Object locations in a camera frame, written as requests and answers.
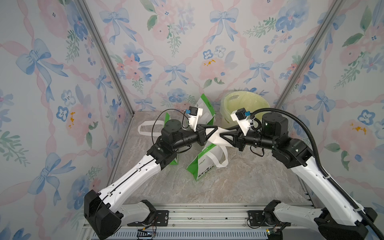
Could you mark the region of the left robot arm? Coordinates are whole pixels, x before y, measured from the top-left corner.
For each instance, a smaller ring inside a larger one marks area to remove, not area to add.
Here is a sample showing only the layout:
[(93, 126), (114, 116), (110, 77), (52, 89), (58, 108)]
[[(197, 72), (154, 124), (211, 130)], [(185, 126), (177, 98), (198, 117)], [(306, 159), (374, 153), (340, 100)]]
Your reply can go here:
[(147, 200), (129, 208), (124, 202), (142, 184), (168, 166), (179, 149), (195, 143), (204, 145), (219, 136), (219, 127), (198, 124), (192, 131), (184, 130), (178, 120), (165, 123), (161, 135), (146, 155), (125, 175), (99, 192), (90, 190), (84, 198), (84, 216), (100, 240), (111, 237), (118, 229), (134, 222), (149, 225), (154, 221), (156, 209)]

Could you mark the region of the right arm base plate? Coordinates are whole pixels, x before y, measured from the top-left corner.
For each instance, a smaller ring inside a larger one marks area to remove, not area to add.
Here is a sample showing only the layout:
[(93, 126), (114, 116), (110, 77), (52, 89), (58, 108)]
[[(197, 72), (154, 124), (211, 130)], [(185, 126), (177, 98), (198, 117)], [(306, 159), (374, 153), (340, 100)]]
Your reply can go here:
[(247, 211), (247, 225), (253, 229), (261, 227), (282, 227), (285, 223), (279, 222), (277, 218), (271, 214), (265, 214), (263, 210), (250, 210)]

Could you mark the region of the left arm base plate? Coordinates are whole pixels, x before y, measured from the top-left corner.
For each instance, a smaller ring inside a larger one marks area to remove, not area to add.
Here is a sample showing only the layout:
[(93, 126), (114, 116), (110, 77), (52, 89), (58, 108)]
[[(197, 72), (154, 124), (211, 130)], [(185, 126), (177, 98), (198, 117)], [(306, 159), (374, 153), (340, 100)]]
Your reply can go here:
[(150, 212), (149, 216), (142, 222), (133, 222), (127, 224), (128, 227), (167, 227), (169, 221), (169, 211), (168, 210), (156, 210), (155, 212)]

